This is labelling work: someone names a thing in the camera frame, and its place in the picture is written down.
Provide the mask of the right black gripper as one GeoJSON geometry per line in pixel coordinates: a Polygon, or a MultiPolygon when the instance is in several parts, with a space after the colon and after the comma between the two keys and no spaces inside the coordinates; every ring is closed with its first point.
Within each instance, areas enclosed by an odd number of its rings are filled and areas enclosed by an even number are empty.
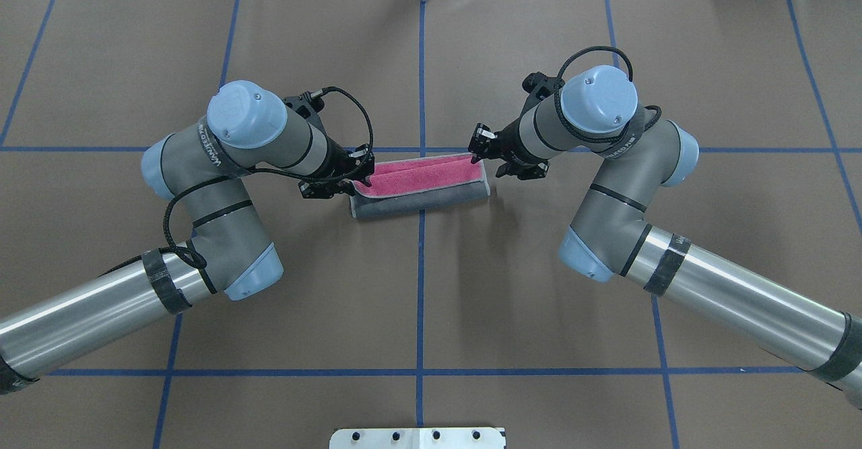
{"type": "Polygon", "coordinates": [[[521,181],[547,176],[549,163],[527,151],[521,140],[519,122],[508,124],[499,132],[492,132],[483,123],[476,124],[469,143],[470,163],[482,160],[504,160],[495,177],[516,176],[521,181]]]}

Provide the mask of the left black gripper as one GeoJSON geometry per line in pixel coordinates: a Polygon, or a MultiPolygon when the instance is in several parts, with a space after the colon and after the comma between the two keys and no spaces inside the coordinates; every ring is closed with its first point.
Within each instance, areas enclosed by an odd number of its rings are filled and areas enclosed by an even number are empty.
{"type": "Polygon", "coordinates": [[[299,182],[305,199],[331,199],[336,194],[357,194],[357,183],[372,188],[374,151],[371,143],[363,143],[353,151],[338,143],[327,146],[327,155],[319,170],[299,182]]]}

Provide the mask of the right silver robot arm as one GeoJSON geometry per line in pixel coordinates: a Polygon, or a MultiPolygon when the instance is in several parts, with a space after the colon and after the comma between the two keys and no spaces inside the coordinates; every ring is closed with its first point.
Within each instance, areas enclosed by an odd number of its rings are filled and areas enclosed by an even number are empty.
{"type": "Polygon", "coordinates": [[[860,320],[666,232],[644,218],[661,187],[677,185],[698,163],[698,142],[643,106],[633,81],[598,65],[568,81],[533,73],[527,101],[499,132],[478,124],[473,161],[502,160],[497,177],[545,176],[549,161],[575,147],[603,160],[564,232],[558,255],[596,281],[627,278],[750,339],[844,393],[860,407],[860,320]]]}

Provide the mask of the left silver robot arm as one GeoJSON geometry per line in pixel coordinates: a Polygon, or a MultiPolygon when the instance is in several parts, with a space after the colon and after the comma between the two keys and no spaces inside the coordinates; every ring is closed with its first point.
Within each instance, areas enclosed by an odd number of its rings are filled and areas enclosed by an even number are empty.
{"type": "Polygon", "coordinates": [[[208,296],[243,300],[277,283],[284,268],[243,180],[290,177],[311,199],[369,185],[373,138],[348,151],[321,124],[323,97],[333,92],[344,94],[327,86],[280,98],[252,81],[231,81],[193,126],[147,149],[141,173],[167,200],[166,244],[3,319],[2,394],[208,296]]]}

